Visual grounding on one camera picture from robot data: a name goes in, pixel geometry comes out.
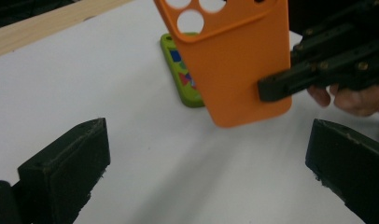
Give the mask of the green clown phone case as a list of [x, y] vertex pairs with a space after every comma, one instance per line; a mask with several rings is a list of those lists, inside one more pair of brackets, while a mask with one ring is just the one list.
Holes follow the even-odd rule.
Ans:
[[183, 105], [191, 108], [203, 107], [204, 101], [196, 88], [190, 72], [185, 65], [170, 34], [160, 38], [161, 51], [170, 69], [178, 96]]

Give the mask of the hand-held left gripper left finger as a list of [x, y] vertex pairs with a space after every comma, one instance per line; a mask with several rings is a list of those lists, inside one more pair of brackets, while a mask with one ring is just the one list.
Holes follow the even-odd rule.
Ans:
[[104, 118], [78, 124], [19, 168], [26, 224], [73, 224], [110, 164]]

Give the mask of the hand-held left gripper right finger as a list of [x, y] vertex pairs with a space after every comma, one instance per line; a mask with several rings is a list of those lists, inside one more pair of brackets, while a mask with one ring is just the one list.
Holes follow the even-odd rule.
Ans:
[[379, 224], [379, 142], [316, 119], [305, 164], [365, 224]]

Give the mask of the orange phone case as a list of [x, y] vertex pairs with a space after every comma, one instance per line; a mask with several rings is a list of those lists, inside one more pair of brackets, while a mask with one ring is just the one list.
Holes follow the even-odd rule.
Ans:
[[260, 100], [258, 81], [290, 67], [288, 0], [154, 0], [212, 120], [230, 128], [286, 113], [291, 99]]

